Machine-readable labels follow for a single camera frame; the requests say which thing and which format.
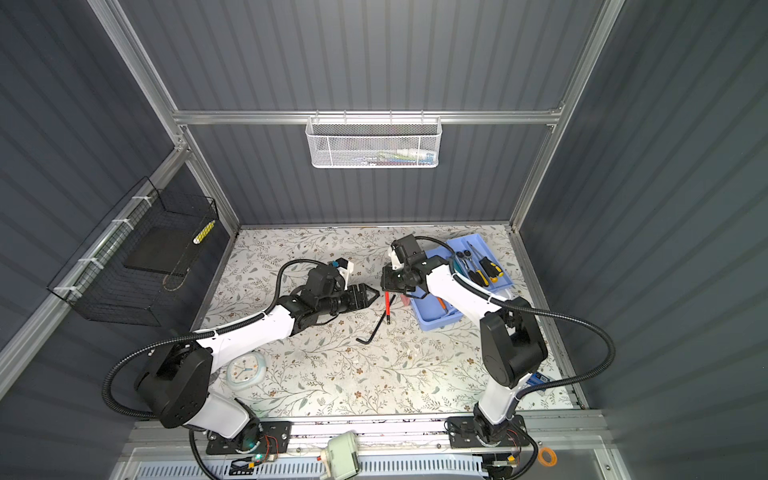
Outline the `black yellow screwdriver long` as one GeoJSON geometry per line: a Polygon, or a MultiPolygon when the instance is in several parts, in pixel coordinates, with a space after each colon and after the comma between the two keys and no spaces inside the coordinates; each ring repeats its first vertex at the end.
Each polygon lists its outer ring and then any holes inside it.
{"type": "Polygon", "coordinates": [[[464,265],[467,276],[474,283],[482,287],[487,287],[489,285],[489,282],[485,278],[484,274],[479,270],[474,261],[471,259],[471,252],[469,250],[457,251],[456,256],[464,265]]]}

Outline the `orange pencil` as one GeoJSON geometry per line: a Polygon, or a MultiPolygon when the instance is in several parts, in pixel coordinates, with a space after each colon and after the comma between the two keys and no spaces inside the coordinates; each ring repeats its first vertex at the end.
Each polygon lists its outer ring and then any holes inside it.
{"type": "Polygon", "coordinates": [[[436,298],[437,298],[437,300],[438,300],[438,302],[439,302],[439,305],[440,305],[440,306],[441,306],[441,308],[443,309],[443,311],[444,311],[444,312],[447,314],[447,313],[449,312],[449,309],[448,309],[448,307],[447,307],[447,305],[446,305],[445,301],[444,301],[442,298],[440,298],[440,297],[436,297],[436,298]]]}

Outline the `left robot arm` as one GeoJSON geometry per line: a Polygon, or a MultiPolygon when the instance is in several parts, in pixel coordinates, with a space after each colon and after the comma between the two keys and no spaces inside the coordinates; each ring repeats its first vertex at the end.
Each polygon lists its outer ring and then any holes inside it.
{"type": "Polygon", "coordinates": [[[367,309],[380,296],[379,290],[365,283],[350,282],[353,265],[346,259],[310,259],[307,263],[311,268],[304,283],[288,294],[277,284],[264,310],[215,328],[157,341],[126,355],[103,380],[105,405],[127,417],[157,420],[168,429],[208,430],[227,439],[249,429],[256,422],[255,414],[212,391],[212,375],[260,347],[320,325],[323,316],[335,319],[367,309]],[[146,406],[143,410],[120,403],[113,393],[120,371],[139,358],[147,361],[134,381],[135,392],[146,406]]]}

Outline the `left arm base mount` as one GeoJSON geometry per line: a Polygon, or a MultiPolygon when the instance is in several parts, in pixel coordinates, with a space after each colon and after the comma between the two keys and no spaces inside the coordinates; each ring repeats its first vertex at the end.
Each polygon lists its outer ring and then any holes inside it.
{"type": "Polygon", "coordinates": [[[279,455],[287,451],[293,423],[289,421],[252,421],[232,439],[209,433],[208,455],[279,455]]]}

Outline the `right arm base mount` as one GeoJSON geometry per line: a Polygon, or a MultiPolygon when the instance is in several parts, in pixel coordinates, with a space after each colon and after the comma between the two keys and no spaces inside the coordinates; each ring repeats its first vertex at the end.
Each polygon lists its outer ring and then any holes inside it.
{"type": "Polygon", "coordinates": [[[444,421],[444,429],[454,449],[503,447],[519,449],[531,444],[524,435],[521,417],[491,425],[481,417],[452,416],[444,421]]]}

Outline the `black hex key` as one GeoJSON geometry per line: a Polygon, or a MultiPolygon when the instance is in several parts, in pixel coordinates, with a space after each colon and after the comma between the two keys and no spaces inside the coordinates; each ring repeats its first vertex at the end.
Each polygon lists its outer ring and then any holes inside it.
{"type": "Polygon", "coordinates": [[[387,321],[388,318],[389,318],[389,314],[386,311],[384,311],[379,317],[377,323],[375,324],[370,334],[366,338],[357,337],[355,341],[360,345],[370,345],[376,338],[379,329],[387,321]]]}

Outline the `red hex key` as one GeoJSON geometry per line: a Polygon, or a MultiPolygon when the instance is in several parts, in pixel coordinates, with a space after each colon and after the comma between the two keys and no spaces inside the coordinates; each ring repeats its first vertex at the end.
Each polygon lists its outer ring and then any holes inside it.
{"type": "Polygon", "coordinates": [[[391,306],[392,306],[392,294],[389,291],[385,291],[385,313],[384,319],[387,325],[391,324],[391,306]]]}

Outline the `yellow black screwdriver short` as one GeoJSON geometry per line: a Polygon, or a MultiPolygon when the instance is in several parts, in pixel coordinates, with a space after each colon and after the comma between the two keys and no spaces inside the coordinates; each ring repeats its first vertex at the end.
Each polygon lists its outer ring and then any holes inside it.
{"type": "Polygon", "coordinates": [[[486,276],[492,283],[497,283],[498,280],[504,275],[503,270],[493,262],[488,256],[480,252],[474,245],[469,244],[471,251],[476,255],[479,260],[479,264],[485,272],[486,276]]]}

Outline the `white blue tool box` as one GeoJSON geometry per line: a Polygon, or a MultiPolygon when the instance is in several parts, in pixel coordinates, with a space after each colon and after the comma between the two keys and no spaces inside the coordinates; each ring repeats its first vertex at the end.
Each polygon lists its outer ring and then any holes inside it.
{"type": "Polygon", "coordinates": [[[427,256],[443,257],[447,260],[447,265],[433,270],[427,277],[430,294],[422,297],[420,291],[414,293],[412,309],[423,331],[437,330],[462,319],[477,323],[486,313],[498,309],[498,306],[489,299],[491,296],[502,297],[513,293],[515,280],[502,267],[502,262],[481,235],[468,234],[446,241],[433,240],[431,243],[434,247],[426,251],[427,256]],[[469,244],[474,245],[503,270],[504,275],[497,283],[492,283],[486,276],[469,244]],[[471,259],[489,282],[487,287],[477,285],[467,276],[464,265],[456,256],[457,251],[463,250],[471,252],[471,259]],[[447,314],[436,297],[445,301],[449,309],[447,314]]]}

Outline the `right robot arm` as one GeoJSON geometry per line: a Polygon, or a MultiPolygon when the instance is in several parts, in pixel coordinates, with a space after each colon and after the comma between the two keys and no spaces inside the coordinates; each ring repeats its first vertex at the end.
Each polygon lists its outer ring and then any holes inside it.
{"type": "Polygon", "coordinates": [[[578,317],[533,308],[521,297],[499,296],[456,271],[452,261],[428,256],[419,245],[422,239],[407,235],[390,244],[390,263],[382,270],[381,286],[388,292],[408,294],[421,290],[440,298],[479,329],[482,361],[490,375],[473,407],[473,428],[482,443],[500,441],[526,396],[592,379],[613,363],[615,343],[599,326],[578,317]],[[570,322],[596,334],[606,345],[605,358],[585,373],[529,384],[528,379],[549,355],[538,322],[540,316],[570,322]]]}

